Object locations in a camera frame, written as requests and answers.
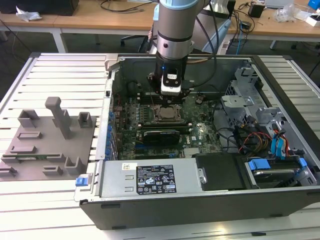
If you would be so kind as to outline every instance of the white paper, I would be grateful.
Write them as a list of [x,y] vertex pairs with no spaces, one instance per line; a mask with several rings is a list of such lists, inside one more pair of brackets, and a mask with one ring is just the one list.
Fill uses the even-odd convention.
[[302,21],[305,21],[308,17],[311,16],[311,12],[306,12],[306,11],[298,11],[295,15],[294,18],[295,19],[299,19]]
[[19,9],[17,6],[16,8],[16,16],[20,18],[23,21],[29,22],[29,20],[39,20],[42,19],[40,14],[38,12],[28,12],[28,11],[23,11]]

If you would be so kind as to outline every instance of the warning label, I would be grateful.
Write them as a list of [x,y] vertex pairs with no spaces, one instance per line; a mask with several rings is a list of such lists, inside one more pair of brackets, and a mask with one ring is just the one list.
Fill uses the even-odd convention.
[[176,193],[174,166],[137,166],[136,189],[139,195]]

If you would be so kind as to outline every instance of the desk leg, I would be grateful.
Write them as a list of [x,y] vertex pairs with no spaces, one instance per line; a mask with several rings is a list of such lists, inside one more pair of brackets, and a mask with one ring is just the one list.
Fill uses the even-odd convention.
[[0,40],[3,42],[8,41],[7,35],[5,31],[0,31]]
[[270,49],[271,49],[271,50],[274,50],[274,49],[276,48],[277,42],[278,42],[278,41],[276,41],[276,40],[273,40],[273,41],[272,41],[272,43],[271,43],[271,45],[270,45]]
[[58,49],[58,52],[62,54],[67,53],[68,48],[64,40],[64,37],[62,36],[60,28],[55,29],[52,32],[52,35],[55,41],[56,48]]
[[99,34],[95,34],[95,35],[94,35],[94,38],[95,38],[95,44],[96,44],[96,45],[100,45],[100,37],[99,37]]
[[230,40],[233,38],[233,34],[225,35],[223,41],[221,42],[217,55],[226,55]]

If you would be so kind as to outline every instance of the gray plastic peg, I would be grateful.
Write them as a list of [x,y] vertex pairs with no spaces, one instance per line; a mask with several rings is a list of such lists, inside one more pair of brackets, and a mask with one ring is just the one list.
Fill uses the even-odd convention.
[[69,115],[64,115],[64,111],[62,111],[60,104],[61,99],[57,96],[49,96],[45,101],[45,107],[52,112],[55,123],[60,128],[64,139],[68,139],[71,132],[69,128]]

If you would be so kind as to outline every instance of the motherboard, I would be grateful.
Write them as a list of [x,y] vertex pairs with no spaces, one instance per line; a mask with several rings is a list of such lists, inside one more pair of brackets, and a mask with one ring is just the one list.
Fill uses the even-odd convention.
[[183,103],[163,106],[149,93],[125,102],[115,97],[114,102],[119,160],[191,158],[222,151],[211,116],[214,101],[190,94]]

